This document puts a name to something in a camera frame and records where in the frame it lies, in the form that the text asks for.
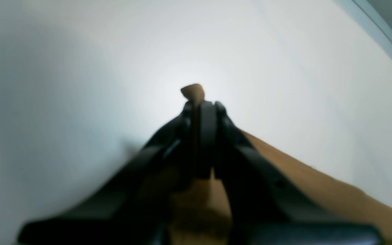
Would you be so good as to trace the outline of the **image left gripper right finger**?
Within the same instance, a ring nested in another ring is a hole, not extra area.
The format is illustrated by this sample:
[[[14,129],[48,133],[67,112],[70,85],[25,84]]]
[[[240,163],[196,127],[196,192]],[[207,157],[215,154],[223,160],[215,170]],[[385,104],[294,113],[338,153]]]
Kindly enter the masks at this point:
[[[318,205],[258,152],[220,102],[199,106],[199,176],[211,171],[233,217],[231,245],[381,245],[372,225],[355,224]]]

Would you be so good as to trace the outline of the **image left gripper black left finger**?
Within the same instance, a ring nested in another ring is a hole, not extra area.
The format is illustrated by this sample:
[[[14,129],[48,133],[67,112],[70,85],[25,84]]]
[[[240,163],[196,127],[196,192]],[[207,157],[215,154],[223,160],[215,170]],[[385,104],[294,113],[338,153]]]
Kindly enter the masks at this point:
[[[161,127],[89,198],[56,217],[28,222],[20,245],[170,245],[169,198],[193,175],[194,105]]]

